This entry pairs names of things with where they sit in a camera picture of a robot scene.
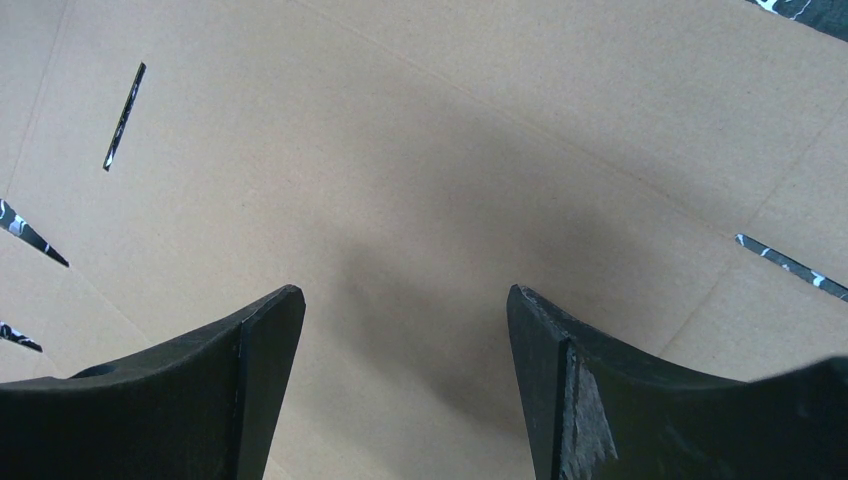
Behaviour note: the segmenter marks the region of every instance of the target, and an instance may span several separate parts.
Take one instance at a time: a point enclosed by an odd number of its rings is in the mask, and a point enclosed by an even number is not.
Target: curved black edge
[[[666,362],[514,286],[538,479],[848,478],[848,358],[753,383]]]
[[[603,361],[629,382],[642,382],[662,388],[716,388],[742,382],[716,377],[667,362],[650,353],[617,340],[587,325],[531,288],[514,285],[507,299],[510,332],[524,328],[528,319],[543,325],[553,338],[573,339],[577,348],[591,358]]]
[[[234,428],[238,480],[264,475],[303,329],[303,292],[287,286],[277,296],[279,301],[265,303],[242,327]]]
[[[261,479],[304,313],[286,286],[69,379],[0,384],[0,476]]]
[[[244,323],[252,321],[251,324],[253,324],[256,319],[263,318],[263,315],[269,310],[288,300],[291,295],[300,295],[302,301],[303,294],[300,292],[300,289],[287,285],[218,321],[132,355],[89,367],[83,370],[83,372],[70,377],[70,379],[75,380],[73,382],[53,377],[42,377],[0,383],[0,392],[3,390],[22,391],[43,389],[48,389],[51,392],[59,392],[109,387],[117,383],[132,382],[150,375],[175,370],[180,368],[183,362],[201,355],[205,350],[214,348],[219,338],[235,330],[240,330]],[[92,369],[108,369],[109,375],[80,376],[80,374]]]

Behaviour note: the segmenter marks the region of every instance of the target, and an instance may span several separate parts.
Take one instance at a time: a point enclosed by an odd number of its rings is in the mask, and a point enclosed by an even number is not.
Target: black plastic part
[[[786,0],[772,2],[771,10],[790,20],[848,42],[848,2],[843,0]]]
[[[0,478],[261,479],[304,312],[287,286],[70,379],[0,384]]]
[[[804,280],[810,285],[824,290],[843,302],[848,302],[848,288],[845,288],[832,278],[822,275],[810,267],[801,264],[797,260],[788,257],[771,247],[767,247],[745,234],[737,234],[736,243],[756,253],[760,257],[765,258],[771,263],[780,265],[784,270],[795,275],[801,280]]]
[[[124,135],[124,130],[127,128],[127,122],[130,119],[135,98],[138,95],[138,88],[141,86],[141,79],[144,78],[144,72],[147,71],[147,65],[141,62],[138,66],[138,71],[135,73],[135,79],[130,87],[130,93],[127,95],[127,101],[124,103],[124,109],[121,111],[121,118],[118,119],[118,126],[115,127],[115,133],[112,135],[112,142],[109,143],[109,151],[106,152],[106,158],[103,160],[103,170],[109,171],[112,168],[112,162],[115,160],[115,153],[118,152],[118,145],[121,144],[121,137]]]
[[[43,352],[44,350],[41,348],[41,345],[35,343],[35,341],[23,333],[15,330],[11,327],[11,325],[7,325],[6,323],[0,322],[0,338],[3,340],[8,340],[13,343],[17,343],[18,345],[22,345],[24,347],[29,348],[30,350],[35,350],[36,352]]]
[[[507,302],[536,478],[848,478],[848,359],[753,383],[647,354],[526,287]]]
[[[12,235],[20,238],[32,247],[43,252],[48,257],[56,260],[65,267],[68,267],[68,261],[65,260],[55,248],[45,241],[20,215],[15,212],[11,205],[0,198],[0,227],[8,231]]]

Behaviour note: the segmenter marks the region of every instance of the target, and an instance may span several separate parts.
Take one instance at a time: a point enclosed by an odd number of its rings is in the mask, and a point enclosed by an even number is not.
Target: cardboard surface
[[[50,62],[65,0],[0,1],[0,198],[6,196]]]
[[[47,72],[7,196],[71,269],[0,235],[0,314],[46,350],[0,344],[2,379],[70,375],[295,283],[268,478],[514,479],[532,466],[513,283],[729,377],[848,352],[848,304],[733,241],[839,264],[839,209],[787,185],[824,175],[844,200],[824,171],[848,138],[843,43],[741,1],[419,3],[71,1],[58,23],[17,6],[55,27],[4,32],[33,53],[8,61]],[[15,85],[0,98],[32,93]]]

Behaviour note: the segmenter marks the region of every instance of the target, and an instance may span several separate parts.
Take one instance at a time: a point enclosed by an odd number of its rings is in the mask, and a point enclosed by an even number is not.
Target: black patterned material
[[[305,311],[289,285],[69,379],[0,383],[0,479],[262,480]]]
[[[33,230],[26,220],[21,218],[2,198],[0,198],[0,227],[3,227],[12,235],[41,250],[53,260],[66,267],[68,266],[68,261],[59,255],[59,252],[55,248],[51,247],[49,243],[41,238],[41,235]]]
[[[31,348],[36,352],[42,351],[41,345],[33,342],[31,338],[27,337],[26,335],[22,334],[21,332],[15,330],[14,328],[10,327],[9,325],[3,322],[0,322],[0,338],[8,340],[10,342],[15,342],[18,345],[23,345],[27,348]]]
[[[848,288],[843,287],[821,273],[798,263],[792,258],[763,245],[747,235],[743,235],[741,233],[736,235],[736,243],[765,258],[766,260],[780,265],[784,270],[803,279],[807,283],[824,290],[834,297],[838,297],[840,300],[848,302]]]
[[[748,0],[764,10],[848,42],[846,0]]]
[[[138,87],[141,85],[141,79],[144,77],[144,72],[147,71],[147,65],[141,62],[138,66],[138,72],[135,74],[135,80],[130,88],[130,94],[127,96],[127,102],[124,104],[124,111],[121,112],[121,118],[118,120],[118,126],[115,127],[115,134],[112,136],[112,143],[109,144],[109,151],[106,152],[106,159],[103,160],[103,170],[109,171],[112,167],[112,160],[115,159],[115,152],[118,150],[118,145],[121,143],[121,136],[124,134],[124,129],[127,126],[127,120],[130,118],[135,97],[138,95]]]
[[[714,377],[518,285],[507,322],[539,480],[848,479],[848,357],[752,383]]]

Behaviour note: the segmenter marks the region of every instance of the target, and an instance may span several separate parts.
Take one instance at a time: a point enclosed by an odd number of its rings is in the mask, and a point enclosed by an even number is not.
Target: white scratch mark
[[[815,286],[817,286],[817,287],[821,287],[821,282],[822,282],[823,280],[827,280],[827,277],[825,277],[824,275],[820,274],[819,272],[815,272],[815,271],[813,271],[813,270],[810,270],[810,273],[812,273],[812,274],[813,274],[813,276],[814,276],[814,277],[816,277],[816,278],[814,278],[814,279],[813,279],[813,285],[815,285]]]
[[[20,237],[22,233],[24,233],[24,227],[26,226],[26,220],[20,217],[20,215],[15,215],[15,221],[9,225],[9,232],[16,237]]]
[[[804,10],[806,10],[807,7],[809,7],[810,3],[812,3],[812,2],[813,2],[813,0],[807,0],[807,3],[805,3],[804,6],[801,8],[801,11],[799,11],[795,15],[792,15],[792,18],[790,18],[789,20],[795,20],[796,18],[798,18],[798,15],[801,15],[802,13],[804,13]]]
[[[566,362],[562,427],[562,463],[557,478],[592,478],[599,464],[618,459],[618,451],[601,403],[598,384],[583,361],[570,352]]]
[[[777,14],[777,12],[774,11],[774,4],[775,3],[777,3],[777,0],[765,0],[765,1],[757,0],[757,4],[761,7],[763,7],[763,10]]]

